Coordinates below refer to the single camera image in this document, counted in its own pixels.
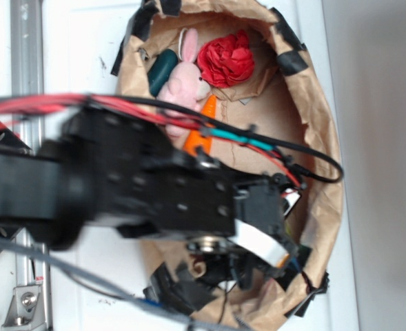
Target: red crumpled paper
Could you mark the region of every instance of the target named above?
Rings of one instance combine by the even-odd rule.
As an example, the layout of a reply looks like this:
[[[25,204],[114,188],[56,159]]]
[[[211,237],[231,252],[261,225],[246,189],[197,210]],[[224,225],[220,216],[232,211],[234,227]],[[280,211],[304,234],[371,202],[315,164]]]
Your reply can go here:
[[[205,43],[198,58],[201,77],[217,88],[228,88],[247,81],[255,62],[249,49],[249,37],[244,30],[235,35]]]

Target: pink stuffed bunny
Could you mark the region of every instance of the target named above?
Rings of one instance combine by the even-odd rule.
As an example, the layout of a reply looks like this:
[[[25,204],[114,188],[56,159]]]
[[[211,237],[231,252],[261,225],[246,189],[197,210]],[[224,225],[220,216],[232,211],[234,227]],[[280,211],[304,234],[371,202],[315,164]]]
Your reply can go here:
[[[210,85],[201,78],[201,71],[194,64],[198,54],[198,32],[191,28],[187,31],[181,50],[182,62],[170,73],[169,80],[161,88],[158,100],[175,103],[201,111],[198,100],[206,98],[210,92]],[[178,112],[168,111],[172,117],[181,116]],[[167,125],[166,132],[171,140],[176,140],[187,132],[178,126]]]

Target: brown paper bag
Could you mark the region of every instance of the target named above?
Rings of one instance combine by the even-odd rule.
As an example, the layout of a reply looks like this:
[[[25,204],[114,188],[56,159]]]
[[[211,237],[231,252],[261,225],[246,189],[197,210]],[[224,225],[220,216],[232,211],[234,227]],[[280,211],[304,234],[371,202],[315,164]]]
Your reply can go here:
[[[177,51],[182,28],[196,28],[199,44],[243,29],[250,38],[256,68],[252,78],[228,89],[212,89],[218,98],[217,119],[246,128],[254,123],[258,133],[305,144],[339,160],[339,146],[331,112],[315,75],[312,62],[282,16],[254,0],[162,0],[145,1],[130,21],[119,70],[118,94],[152,98],[147,71],[156,56],[171,48]],[[243,105],[239,100],[252,98]],[[177,146],[183,144],[183,137]],[[269,161],[252,151],[214,141],[211,154],[223,163],[246,172],[277,172]],[[296,162],[327,177],[335,177],[331,166],[304,154],[291,153]],[[339,229],[343,206],[342,184],[309,181],[301,202],[288,220],[293,237],[312,249],[304,271],[315,288],[321,284]],[[163,262],[174,274],[185,261],[193,277],[205,272],[195,263],[184,243],[145,242],[149,274]],[[224,297],[219,297],[192,315],[217,322]],[[255,330],[275,330],[285,314],[307,296],[304,278],[298,274],[286,290],[273,279],[255,277],[253,288],[229,293],[222,323],[238,327],[242,321]]]

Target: cable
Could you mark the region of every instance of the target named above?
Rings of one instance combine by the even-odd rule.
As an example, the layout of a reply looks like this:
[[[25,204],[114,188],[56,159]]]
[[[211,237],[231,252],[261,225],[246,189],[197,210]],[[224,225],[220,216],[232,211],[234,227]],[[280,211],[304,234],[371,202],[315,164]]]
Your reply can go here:
[[[133,103],[139,103],[142,105],[154,106],[154,107],[159,107],[159,108],[167,108],[167,109],[175,110],[177,112],[181,112],[183,114],[199,116],[205,123],[211,124],[215,128],[237,134],[238,136],[242,136],[247,139],[256,139],[262,143],[267,143],[267,144],[270,144],[273,146],[278,146],[278,147],[284,147],[284,148],[288,148],[290,150],[296,150],[298,152],[312,155],[313,157],[322,159],[325,162],[329,163],[333,168],[335,168],[338,171],[338,176],[334,179],[330,179],[327,177],[319,176],[319,175],[314,174],[313,172],[309,171],[308,172],[309,177],[316,176],[316,179],[318,179],[320,181],[324,181],[326,183],[338,183],[343,178],[343,169],[342,169],[341,165],[337,161],[335,161],[333,158],[329,157],[328,155],[326,155],[322,152],[319,152],[318,150],[314,150],[312,148],[298,145],[296,143],[290,143],[289,141],[265,137],[265,136],[255,134],[250,131],[235,128],[234,126],[229,126],[226,123],[223,123],[223,122],[217,121],[216,119],[212,119],[205,115],[199,114],[197,112],[194,112],[193,110],[190,110],[190,109],[178,106],[178,105],[174,105],[173,103],[166,103],[166,102],[155,100],[155,99],[144,99],[144,98],[138,98],[138,97],[126,97],[126,96],[114,96],[114,97],[122,98],[127,101],[131,101]]]
[[[87,283],[84,283],[84,282],[81,281],[80,279],[77,279],[75,276],[73,276],[70,272],[67,272],[67,271],[64,271],[64,270],[62,270],[62,272],[63,272],[69,279],[71,279],[73,282],[79,284],[80,286],[86,288],[86,289],[89,290],[89,291],[92,291],[92,292],[95,292],[95,293],[97,293],[97,294],[104,295],[105,297],[110,297],[110,298],[113,298],[113,299],[116,299],[116,300],[123,300],[123,298],[120,297],[120,296],[118,296],[118,295],[115,295],[115,294],[112,294],[112,293],[109,293],[109,292],[104,292],[104,291],[102,291],[102,290],[99,290],[98,288],[94,288],[94,287],[92,287],[91,285],[88,285]]]
[[[91,283],[94,283],[101,288],[106,288],[110,292],[114,293],[118,298],[121,298],[124,301],[127,301],[129,303],[134,304],[136,307],[139,307],[140,309],[155,314],[160,317],[165,317],[167,319],[171,319],[173,321],[178,321],[179,323],[183,323],[185,325],[188,325],[190,321],[192,320],[189,316],[186,316],[184,314],[179,314],[175,312],[170,312],[168,310],[165,310],[161,307],[159,307],[156,303],[152,303],[151,301],[145,300],[145,299],[140,299],[132,294],[126,292],[122,288],[120,288],[117,285],[114,285],[113,283],[110,283],[109,281],[96,276],[92,274],[91,272],[88,272],[86,270],[83,270],[81,268],[78,268],[74,265],[71,265],[69,263],[66,263],[60,259],[57,259],[55,257],[52,257],[48,254],[44,254],[40,251],[33,250],[32,248],[27,248],[22,245],[17,245],[15,243],[10,242],[7,239],[1,239],[0,238],[0,250],[7,250],[10,252],[14,252],[16,254],[20,255],[25,255],[30,257],[31,259],[36,259],[40,260],[43,262],[48,263],[49,265],[53,265],[54,267],[57,267],[58,269],[62,270],[63,272],[67,272],[71,275],[75,275],[77,277],[80,277],[82,279],[85,279]],[[213,331],[237,331],[238,329],[236,328],[231,328],[230,326],[226,325],[220,325],[220,324],[215,324],[215,323],[208,323],[204,321],[196,321],[193,320],[192,324],[197,327],[197,328],[203,328],[206,330],[213,330]]]
[[[295,185],[296,188],[300,188],[302,186],[302,183],[281,163],[278,162],[274,157],[272,157],[271,155],[267,154],[264,150],[261,150],[255,146],[249,145],[249,144],[242,144],[239,143],[238,141],[231,141],[229,139],[224,139],[224,138],[219,138],[219,137],[215,137],[218,140],[222,140],[222,141],[228,141],[228,142],[233,142],[238,144],[239,146],[244,146],[247,148],[250,148],[251,150],[263,155],[266,159],[268,159],[270,162],[272,162],[273,164],[275,164],[279,169],[281,169],[281,171],[292,181],[292,183]]]
[[[290,166],[292,168],[292,171],[299,172],[303,176],[311,177],[313,179],[326,183],[337,183],[343,178],[343,169],[341,165],[339,165],[339,163],[333,158],[329,157],[326,154],[323,154],[322,152],[295,143],[290,143],[289,141],[261,136],[259,134],[253,133],[252,130],[242,130],[239,128],[235,128],[233,126],[229,126],[226,123],[217,121],[216,119],[199,114],[193,110],[156,99],[144,99],[125,96],[106,96],[95,94],[88,97],[82,94],[72,93],[55,95],[46,94],[3,101],[0,103],[0,114],[51,114],[53,112],[61,111],[66,106],[81,105],[82,103],[86,104],[91,100],[97,102],[98,104],[101,104],[102,106],[112,108],[124,114],[128,114],[159,125],[172,124],[174,126],[180,126],[182,128],[187,128],[190,130],[199,130],[203,123],[206,125],[210,124],[214,127],[211,129],[211,134],[213,134],[215,137],[234,140],[242,144],[247,143],[247,146],[255,146],[264,151],[274,150],[281,157],[282,162],[286,165],[288,158],[281,153],[278,147],[284,147],[290,150],[297,150],[299,152],[312,155],[313,157],[322,159],[325,162],[329,163],[338,171],[338,176],[334,179],[323,177],[296,164]],[[186,114],[187,116],[185,118],[178,119],[171,117],[167,114],[167,112],[165,112],[164,114],[152,114],[150,112],[142,110],[140,107],[137,107],[136,105],[134,105],[134,103],[154,106],[161,109],[174,110],[182,114]]]

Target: orange object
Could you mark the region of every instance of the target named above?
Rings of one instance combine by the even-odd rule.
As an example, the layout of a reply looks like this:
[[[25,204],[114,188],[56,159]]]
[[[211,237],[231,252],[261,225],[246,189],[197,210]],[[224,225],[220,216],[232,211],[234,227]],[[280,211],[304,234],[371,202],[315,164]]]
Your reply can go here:
[[[203,107],[203,110],[201,111],[201,114],[214,119],[215,112],[216,112],[216,97],[212,94],[209,97],[209,99],[205,102],[205,105]],[[192,130],[189,133],[189,136],[187,137],[186,142],[184,143],[183,150],[195,157],[196,156],[195,149],[198,146],[202,146],[204,152],[209,154],[210,148],[212,147],[212,138],[211,137],[208,137],[208,138],[202,137],[198,130]]]

